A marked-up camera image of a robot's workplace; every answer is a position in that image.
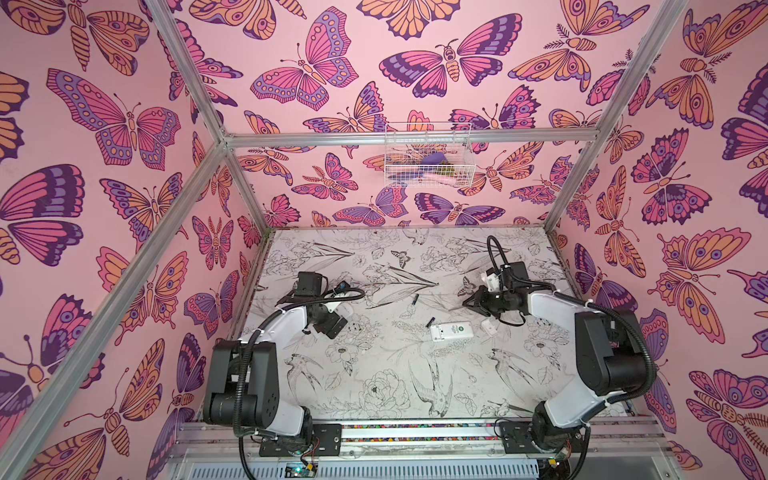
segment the butterfly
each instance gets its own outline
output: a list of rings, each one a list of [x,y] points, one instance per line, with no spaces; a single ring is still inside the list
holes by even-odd
[[[240,252],[240,276],[243,277],[243,286],[247,285],[248,277],[250,276],[250,272],[253,270],[253,265],[255,263],[255,260],[249,262],[245,255],[243,255],[243,252]]]
[[[72,21],[70,34],[74,56],[85,71],[91,60],[91,43],[85,27],[91,32],[96,46],[112,68],[123,75],[133,75],[138,60],[130,52],[136,52],[149,38],[149,24],[138,15],[118,10],[106,10],[86,15],[81,6],[84,2],[65,4],[63,1],[28,0],[3,2],[5,14],[19,27],[37,35],[53,35],[67,18]]]
[[[479,225],[480,222],[487,223],[491,220],[504,215],[506,210],[500,207],[491,207],[481,205],[478,207],[467,207],[467,204],[449,202],[443,197],[434,194],[416,194],[413,199],[420,211],[425,212],[421,215],[423,220],[429,220],[437,225],[443,220],[448,222],[455,220],[457,227],[465,225]]]
[[[0,198],[0,220],[79,217],[83,211],[84,180],[80,169],[61,164],[44,167],[13,184]],[[57,266],[64,250],[80,243],[83,230],[60,220],[29,220],[0,228],[0,258],[17,265],[20,243],[44,265]]]
[[[318,228],[336,227],[336,225],[331,224],[331,219],[314,210],[312,210],[312,225]]]
[[[290,206],[290,200],[285,194],[272,199],[270,208],[264,206],[264,220],[272,228],[282,228],[291,222],[297,222],[301,218],[299,211]]]
[[[396,37],[408,40],[421,38],[430,21],[450,20],[453,12],[459,10],[461,0],[362,0],[357,5],[365,16],[381,20],[389,17],[389,31]]]
[[[626,186],[627,169],[624,168],[624,165],[621,165],[616,170],[608,189],[598,196],[598,201],[595,203],[598,215],[609,221],[594,232],[597,235],[611,234],[605,242],[605,249],[603,250],[605,261],[609,265],[617,266],[620,263],[622,267],[629,270],[633,275],[645,278],[645,263],[643,263],[643,259],[640,258],[640,254],[632,242],[621,232],[622,228],[626,228],[624,226],[624,217],[619,219],[621,206],[624,203],[624,189]],[[628,213],[629,202],[627,202],[627,212],[624,215]]]
[[[102,178],[99,183],[104,187],[104,192],[109,195],[118,215],[128,220],[128,226],[136,239],[136,251],[139,251],[181,193],[182,180],[179,172],[171,175],[156,197],[154,188],[151,194],[144,188],[148,195],[145,197],[139,193],[139,190],[117,180]]]
[[[298,185],[291,191],[300,195],[312,195],[315,198],[324,199],[330,196],[334,200],[346,200],[344,196],[350,190],[357,190],[357,183],[352,178],[352,172],[341,166],[341,160],[331,153],[326,155],[326,172],[320,167],[312,168],[317,172],[317,177],[304,176],[308,182],[318,182],[312,184]]]
[[[520,78],[528,81],[542,81],[554,75],[555,80],[577,78],[581,83],[581,91],[587,91],[592,73],[589,64],[575,51],[594,50],[598,44],[579,35],[606,35],[632,25],[650,8],[643,5],[629,15],[622,15],[612,2],[599,5],[599,0],[561,0],[560,6],[565,21],[574,35],[570,34],[563,25],[558,24],[559,40],[544,46],[547,50],[557,47],[555,51],[539,55],[510,70],[510,78]]]
[[[268,118],[245,111],[245,118],[251,130],[257,135],[279,134],[280,129]],[[249,149],[252,155],[238,157],[240,166],[245,171],[263,171],[267,175],[278,175],[286,179],[286,184],[293,185],[293,175],[280,162],[288,160],[285,153],[301,154],[314,147],[258,147]]]
[[[24,144],[24,131],[16,125],[16,119],[5,115],[20,111],[29,98],[29,82],[0,71],[0,162],[6,158],[18,158],[18,148]]]
[[[624,131],[625,128],[632,127],[632,125],[624,125],[624,119],[622,118],[619,123],[611,130],[611,135],[608,137],[605,143],[605,149],[603,153],[611,151],[611,165],[615,164],[621,159],[621,155],[625,151],[632,150],[643,143],[645,135],[643,132],[637,130]]]
[[[237,218],[237,224],[240,225],[240,229],[243,231],[243,242],[248,248],[253,245],[261,243],[261,232],[256,224],[249,217],[241,215]]]
[[[219,223],[214,227],[214,222],[208,217],[208,227],[205,226],[199,218],[192,216],[192,227],[197,233],[200,253],[205,255],[205,266],[208,270],[214,269],[214,264],[221,262],[221,268],[227,265],[227,252],[232,247],[232,232],[235,229],[235,223],[230,220],[224,228],[221,228],[221,217]]]
[[[533,128],[536,120],[531,118],[531,116],[536,113],[536,109],[539,107],[541,107],[541,104],[533,98],[533,90],[525,85],[520,85],[509,95],[509,97],[507,97],[507,101],[504,102],[504,105],[502,106],[502,111],[498,113],[498,120],[496,119],[498,104],[496,104],[496,111],[493,112],[493,115],[488,114],[485,108],[482,109],[485,116],[490,118],[490,121],[482,115],[469,110],[451,111],[451,117],[448,121],[454,123],[454,125],[451,126],[452,130]],[[486,149],[488,149],[488,144],[485,142],[472,144],[472,151],[476,154],[479,154]]]
[[[349,223],[363,222],[369,227],[381,227],[386,217],[400,218],[407,215],[408,211],[402,202],[408,198],[404,187],[384,187],[378,195],[376,202],[373,197],[368,205],[358,204],[358,207],[343,208],[333,214],[333,218],[338,221]]]
[[[318,111],[329,96],[323,85],[341,88],[355,80],[357,72],[344,57],[352,43],[346,36],[345,23],[346,15],[336,7],[321,13],[306,35],[306,60],[300,58],[298,67],[280,67],[262,73],[250,86],[256,98],[274,98],[281,104],[298,100]]]
[[[668,440],[667,443],[669,444],[672,453],[674,453],[677,463],[680,464],[680,467],[683,470],[697,470],[701,468],[701,460],[691,453],[690,450],[687,450],[681,444],[673,440]]]
[[[72,120],[96,132],[106,165],[128,165],[137,148],[149,168],[165,170],[165,147],[173,145],[181,125],[173,111],[152,107],[126,114],[90,81],[66,71],[48,69],[48,88],[69,107]]]
[[[545,180],[541,177],[540,181],[543,183],[542,185],[518,188],[517,190],[513,190],[509,197],[517,197],[522,201],[530,200],[534,204],[551,204],[557,198],[557,192],[563,187],[565,179],[568,178],[568,175],[571,173],[571,168],[573,168],[573,164],[568,161],[569,158],[571,158],[571,155],[568,155],[567,157],[559,157],[554,161],[552,169],[549,172],[549,180]]]
[[[176,435],[182,429],[182,425],[194,420],[194,410],[187,407],[174,409],[170,413],[160,435],[155,440],[152,448],[152,456],[147,465],[147,480],[155,480],[170,460],[170,450],[176,445]]]
[[[306,20],[298,0],[276,0],[288,12]],[[275,11],[270,0],[246,0],[245,2],[223,2],[222,0],[194,0],[190,15],[203,22],[218,23],[236,27],[256,14],[243,26],[243,33],[256,40],[267,40],[277,28]]]
[[[768,101],[768,65],[757,72],[739,102],[739,111],[761,121],[758,124],[746,118],[730,118],[723,124],[720,134],[726,139],[724,160],[733,160],[758,153],[747,168],[768,165],[768,115],[764,105]],[[757,202],[757,211],[768,217],[768,169],[750,178],[739,190],[739,195]]]
[[[200,345],[197,344],[197,339],[188,333],[181,340],[176,366],[178,395],[174,395],[176,390],[170,394],[172,400],[168,404],[168,410],[171,406],[185,406],[192,403],[194,395],[190,392],[199,389],[205,383],[205,364],[206,358],[205,355],[200,356]]]
[[[602,110],[592,112],[588,117],[585,117],[583,113],[576,111],[577,114],[581,115],[581,120],[579,120],[576,118],[576,115],[572,114],[570,111],[563,110],[562,108],[555,108],[553,111],[549,112],[549,123],[554,128],[595,128],[600,121],[600,112],[602,112]],[[553,141],[552,143],[560,145],[564,144],[565,140]]]
[[[589,292],[597,305],[615,310],[637,310],[637,300],[632,294],[616,282],[603,280],[605,273],[594,265],[589,252],[580,243],[574,247],[574,265],[581,293]]]
[[[765,416],[760,413],[742,415],[738,409],[756,409],[768,403],[768,378],[760,375],[745,379],[726,370],[714,372],[714,380],[705,372],[693,371],[688,374],[690,381],[703,390],[694,390],[694,395],[701,400],[687,399],[686,406],[700,422],[708,422],[707,434],[725,453],[733,457],[739,469],[750,480],[764,480],[750,444],[737,430],[740,425],[746,437],[760,452],[765,443],[747,424],[764,426]]]
[[[720,14],[709,17],[701,24],[694,23],[694,10],[689,9],[683,21],[683,41],[694,54],[703,58],[686,58],[680,68],[690,73],[673,78],[661,85],[648,99],[648,108],[662,99],[669,109],[678,107],[680,118],[704,129],[712,128],[714,111],[707,84],[698,75],[701,72],[710,83],[717,81],[711,68],[730,57],[727,50],[768,20],[768,4],[765,2],[744,3],[736,7],[721,21]]]
[[[640,319],[640,331],[645,338],[650,357],[654,362],[658,362],[664,356],[664,350],[667,349],[670,336],[667,314],[654,308],[648,317]],[[654,364],[654,368],[659,373],[659,365]],[[664,386],[664,380],[659,375],[656,375],[650,392],[645,394],[645,404],[659,418],[659,423],[664,430],[669,433],[677,433],[677,416],[674,413],[672,397],[667,391],[667,387]]]
[[[184,302],[184,315],[189,316],[195,325],[203,324],[208,339],[219,329],[219,318],[224,323],[232,320],[239,280],[240,274],[233,270],[224,280],[220,292],[214,291],[213,295],[196,293]]]
[[[412,260],[412,258],[408,256],[408,252],[399,252],[397,250],[390,250],[389,252],[397,257],[397,260],[400,263],[400,268],[406,268],[406,263]]]
[[[104,290],[111,292],[119,279],[122,278],[129,262],[125,257],[108,247],[102,247],[99,250],[96,262],[100,267],[98,275],[102,281],[101,286]],[[157,277],[156,271],[141,287],[128,307],[128,311],[123,315],[123,319],[120,321],[121,333],[114,344],[120,345],[125,333],[133,332],[136,328],[144,325],[144,321],[150,316],[155,322],[168,322],[171,328],[176,328],[171,317],[176,312],[176,305],[179,303],[176,296],[181,290],[181,284],[186,275],[187,252],[181,252],[171,259],[160,272],[157,282],[154,281]]]
[[[458,81],[459,70],[471,86],[477,87],[483,78],[499,73],[503,66],[501,60],[482,55],[506,55],[518,37],[522,19],[516,13],[494,18],[467,35],[455,50],[451,43],[458,39],[436,45],[435,48],[442,47],[442,55],[434,51],[404,51],[382,60],[379,70],[401,87],[410,87],[418,80],[412,90],[416,98],[444,97],[448,77]]]
[[[357,95],[352,114],[347,108],[346,115],[339,112],[345,118],[310,118],[303,124],[319,134],[386,131],[387,121],[382,114],[383,110],[384,102],[379,96],[379,89],[374,81],[370,81]]]
[[[499,164],[498,168],[494,168],[498,157],[506,150],[502,151],[493,160],[493,164],[490,167],[486,167],[484,172],[475,172],[475,176],[472,178],[472,183],[468,187],[459,188],[458,192],[461,195],[471,196],[479,194],[482,188],[485,186],[486,179],[491,182],[491,186],[498,191],[502,191],[502,179],[499,177],[506,177],[512,180],[522,180],[528,175],[533,173],[533,160],[536,158],[536,154],[544,146],[544,142],[531,141],[517,149],[513,154],[507,157]]]
[[[648,295],[658,292],[667,305],[677,305],[677,312],[685,317],[696,333],[704,334],[710,342],[725,343],[725,332],[715,309],[694,284],[701,285],[702,276],[720,276],[698,272],[714,268],[730,259],[744,248],[751,237],[739,228],[720,228],[699,233],[690,241],[680,235],[667,242],[659,233],[657,238],[664,243],[661,252],[664,254],[662,260],[667,264],[667,271],[659,276],[656,288],[648,290]],[[712,290],[702,287],[714,295]]]
[[[703,211],[710,204],[712,197],[704,190],[690,185],[670,183],[672,180],[681,180],[690,176],[688,174],[673,178],[675,172],[685,165],[685,162],[672,171],[683,154],[687,141],[688,130],[675,129],[672,135],[657,138],[650,154],[643,155],[637,161],[637,165],[632,167],[632,178],[635,183],[654,182],[643,192],[644,194],[656,192],[643,207],[645,223],[658,225],[671,218],[673,222],[679,222],[682,225],[691,215]]]
[[[102,415],[86,413],[64,422],[64,427],[67,427],[81,417],[92,416],[104,419],[104,426],[70,437],[38,453],[23,479],[42,480],[56,475],[72,475],[72,478],[95,477],[104,461],[108,435],[115,451],[128,457],[131,439],[122,421],[125,419],[129,422],[140,422],[157,410],[163,397],[163,384],[159,383],[159,380],[164,352],[163,339],[159,339],[149,348],[136,368],[117,411],[114,410],[114,404],[117,402],[115,396],[112,406]],[[128,369],[125,369],[118,380],[118,386],[126,372]],[[71,455],[62,455],[62,452],[70,452]]]
[[[568,212],[568,216],[571,220],[576,220],[576,224],[583,226],[585,232],[587,231],[587,228],[589,228],[590,223],[589,211],[587,210],[587,204],[584,202],[589,201],[591,195],[587,195],[587,192],[592,188],[592,185],[594,185],[594,182],[598,179],[599,174],[600,169],[597,165],[595,165],[592,170],[588,171],[581,181],[578,190],[576,190],[573,198],[568,202],[568,205],[565,208],[565,211]]]
[[[90,323],[91,317],[91,312],[84,311],[82,300],[76,300],[73,296],[66,294],[60,295],[45,319],[40,340],[39,365],[35,362],[29,335],[24,335],[24,341],[29,348],[29,362],[17,362],[4,353],[2,358],[14,365],[26,367],[27,379],[32,385],[37,386],[40,392],[50,380],[50,375],[56,371],[80,338],[85,327]],[[80,384],[81,389],[88,388],[101,378],[101,370],[104,369],[104,364],[101,362],[103,359],[102,353]],[[2,378],[0,382],[1,448],[34,401],[34,395],[24,376],[0,370],[0,378]]]
[[[243,73],[221,63],[218,60],[205,58],[205,52],[197,43],[197,39],[192,36],[189,25],[181,20],[176,20],[176,26],[179,29],[179,33],[181,33],[181,38],[184,40],[184,44],[187,46],[187,50],[190,52],[192,62],[197,69],[197,73],[203,80],[203,86],[205,87],[210,100],[215,104],[230,105],[232,107],[236,107],[237,102],[234,99],[217,90],[216,88],[211,87],[211,85],[216,84],[216,81],[211,77],[240,78],[243,76]],[[184,91],[186,96],[189,96],[190,92],[187,88],[187,84],[184,81],[184,78],[181,76],[179,67],[176,65],[176,61],[170,54],[170,51],[168,51],[168,47],[165,45],[165,40],[163,39],[163,36],[160,35],[159,31],[157,32],[157,37],[160,39],[160,43],[163,45],[163,50],[165,51],[166,57],[168,57],[168,63],[172,69],[172,72],[170,73],[170,93],[168,94],[168,98],[171,100],[176,100],[179,98],[179,95],[182,91]],[[192,123],[195,123],[197,121],[197,114],[199,111],[197,109],[197,105],[194,103],[194,99],[191,99],[190,102]]]

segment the pink wall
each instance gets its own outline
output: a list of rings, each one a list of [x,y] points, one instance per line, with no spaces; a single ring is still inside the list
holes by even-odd
[[[684,43],[681,20],[643,107],[624,115],[624,133],[642,132],[642,145],[615,162],[599,157],[584,203],[591,225],[566,215],[558,233],[585,298],[635,306],[660,372],[647,406],[688,475],[765,478],[768,3],[689,7],[701,46]],[[706,70],[682,78],[695,62],[686,58]],[[663,98],[648,107],[657,89],[680,107]]]
[[[197,159],[212,143],[200,119],[197,124],[191,120],[189,104],[169,98],[171,66],[154,24],[138,3],[110,2],[114,10],[107,12],[100,12],[106,5],[91,3],[53,5],[6,2],[0,13],[0,38],[7,53],[0,73],[0,445],[107,297],[120,263],[130,262],[154,229],[157,218],[146,214],[153,198],[162,214],[188,182],[196,167],[194,137]],[[115,31],[123,26],[124,34]],[[134,126],[137,151],[131,146]],[[123,185],[133,189],[128,202],[139,211],[125,205],[128,190]],[[157,407],[162,412],[155,412],[149,422],[128,422],[125,415],[122,419],[129,424],[130,463],[111,446],[103,449],[100,436],[87,441],[76,436],[104,427],[103,419],[60,425],[46,442],[46,447],[59,448],[58,442],[73,437],[73,442],[85,442],[89,454],[104,458],[92,465],[90,478],[97,471],[107,478],[146,475],[165,421],[158,419],[170,415],[166,409],[172,390],[178,390],[176,362],[185,335],[194,334],[200,356],[209,356],[214,340],[226,334],[227,326],[220,326],[208,339],[203,328],[184,315],[184,302],[209,292],[209,287],[218,288],[231,271],[240,275],[240,252],[247,261],[256,256],[257,247],[243,245],[237,226],[247,209],[237,190],[230,190],[234,232],[226,269],[216,265],[216,275],[210,275],[198,253],[191,220],[186,220],[184,232],[176,235],[160,261],[162,268],[179,252],[187,252],[183,289],[164,300],[170,310],[176,303],[175,311],[149,311],[144,325],[126,333],[119,346],[110,343],[85,379],[73,410],[61,420],[63,425],[86,412],[100,415],[115,389],[122,399],[144,353],[163,339],[165,367],[157,379],[165,384]],[[142,204],[148,210],[142,210]],[[209,215],[215,223],[219,217],[224,223],[230,220],[219,197],[210,192],[194,213],[205,222]],[[109,257],[110,270],[98,262],[98,257],[108,258],[102,255],[106,249],[121,256]],[[242,289],[241,280],[235,302]],[[162,289],[157,285],[154,290]],[[121,382],[126,370],[130,372]],[[187,408],[197,407],[199,392]],[[80,478],[76,470],[61,478]]]

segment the metal rail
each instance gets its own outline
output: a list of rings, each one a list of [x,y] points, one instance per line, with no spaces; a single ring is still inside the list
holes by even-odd
[[[653,23],[637,48],[637,53],[621,77],[607,108],[603,110],[603,114],[600,116],[598,137],[581,151],[581,156],[574,165],[571,174],[568,175],[558,199],[549,210],[549,215],[545,221],[545,230],[554,230],[560,216],[565,212],[566,206],[581,186],[581,182],[584,181],[590,167],[602,153],[603,145],[621,119],[621,114],[627,107],[629,100],[632,99],[632,95],[643,80],[643,76],[654,63],[669,34],[677,26],[677,20],[687,3],[688,0],[666,0],[657,12]]]

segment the butterfly wing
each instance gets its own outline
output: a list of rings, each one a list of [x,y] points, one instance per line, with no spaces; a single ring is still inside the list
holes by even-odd
[[[23,376],[0,370],[0,448],[35,401]]]
[[[159,383],[159,380],[164,353],[165,341],[159,339],[149,347],[136,368],[119,409],[126,420],[132,422],[144,420],[152,415],[157,410],[157,406],[160,405],[163,396],[163,384]]]
[[[61,164],[41,168],[13,184],[0,199],[0,218],[79,217],[85,196],[80,169]]]
[[[152,448],[152,455],[147,465],[147,480],[155,480],[165,468],[170,459],[171,449],[176,445],[176,434],[179,428],[186,422],[191,422],[194,418],[194,410],[187,407],[174,409],[160,430],[160,435]]]
[[[91,312],[83,310],[83,301],[66,294],[53,304],[43,326],[40,363],[53,373],[91,321]]]
[[[510,78],[527,81],[542,81],[554,75],[555,80],[563,81],[576,78],[581,83],[579,89],[587,91],[592,73],[589,64],[579,54],[567,48],[548,51],[543,55],[514,67],[507,73]]]
[[[224,280],[224,284],[221,286],[219,299],[221,303],[221,321],[224,323],[232,320],[238,281],[240,281],[240,274],[237,270],[232,270],[232,273],[227,276],[227,279]]]
[[[155,322],[170,322],[171,326],[174,326],[171,317],[176,313],[176,305],[179,303],[176,295],[181,290],[186,275],[187,252],[181,252],[168,262],[154,284],[152,317]]]
[[[645,74],[643,80],[641,80],[640,84],[637,86],[637,90],[634,92],[634,95],[632,95],[632,99],[629,100],[629,115],[634,116],[638,113],[638,111],[640,111],[649,93],[650,78],[648,77],[648,74]]]
[[[205,355],[200,356],[200,345],[191,333],[184,336],[179,348],[176,366],[176,390],[179,393],[192,392],[205,383]]]
[[[175,143],[181,128],[179,117],[167,108],[154,107],[136,118],[136,135],[141,160],[149,168],[165,170],[165,148]]]
[[[63,440],[35,456],[23,480],[46,478],[96,478],[104,461],[107,437],[93,429]]]
[[[745,477],[749,480],[765,480],[760,462],[750,444],[733,425],[722,419],[713,420],[707,425],[707,434],[715,445],[733,457]]]
[[[531,116],[541,105],[533,98],[533,90],[520,85],[513,91],[498,113],[498,123],[502,128],[533,128],[535,120]]]
[[[195,325],[203,324],[206,338],[210,338],[219,328],[219,309],[216,298],[210,293],[198,293],[184,302],[184,315],[189,316]]]

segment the pink butterfly wallpaper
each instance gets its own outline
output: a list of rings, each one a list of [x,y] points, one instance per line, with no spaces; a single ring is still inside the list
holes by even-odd
[[[624,112],[642,143],[606,149],[584,204],[591,225],[569,210],[557,232],[583,297],[640,320],[659,375],[639,403],[687,476],[765,478],[768,4],[688,6],[646,101]],[[687,72],[675,94],[661,83]]]

